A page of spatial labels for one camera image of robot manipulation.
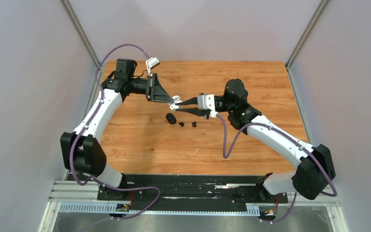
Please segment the white earbud charging case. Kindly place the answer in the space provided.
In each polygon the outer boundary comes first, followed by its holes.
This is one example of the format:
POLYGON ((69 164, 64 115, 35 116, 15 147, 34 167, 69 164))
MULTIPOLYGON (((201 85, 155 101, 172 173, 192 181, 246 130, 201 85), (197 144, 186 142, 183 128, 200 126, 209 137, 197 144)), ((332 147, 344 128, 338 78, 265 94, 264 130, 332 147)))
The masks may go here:
POLYGON ((173 102, 172 102, 171 104, 169 104, 169 108, 170 108, 172 111, 175 111, 175 110, 177 110, 177 109, 180 108, 180 106, 177 105, 177 104, 182 102, 182 101, 181 101, 181 97, 178 96, 178 95, 175 95, 175 96, 172 97, 172 100, 173 100, 173 102))

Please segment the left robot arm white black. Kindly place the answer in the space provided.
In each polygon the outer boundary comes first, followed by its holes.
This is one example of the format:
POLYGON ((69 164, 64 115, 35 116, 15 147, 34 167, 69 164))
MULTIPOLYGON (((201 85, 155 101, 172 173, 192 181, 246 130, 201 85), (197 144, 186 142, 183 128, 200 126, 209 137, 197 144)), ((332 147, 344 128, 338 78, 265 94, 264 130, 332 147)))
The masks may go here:
POLYGON ((168 105, 176 101, 162 87, 158 75, 151 72, 159 65, 159 60, 156 57, 149 58, 145 64, 147 78, 135 78, 137 62, 119 58, 116 70, 101 84, 98 98, 88 115, 73 132, 65 132, 60 138, 65 168, 109 187, 111 195, 118 200, 128 195, 125 175, 107 164, 107 157, 100 146, 100 139, 112 115, 129 94, 144 95, 150 102, 168 105))

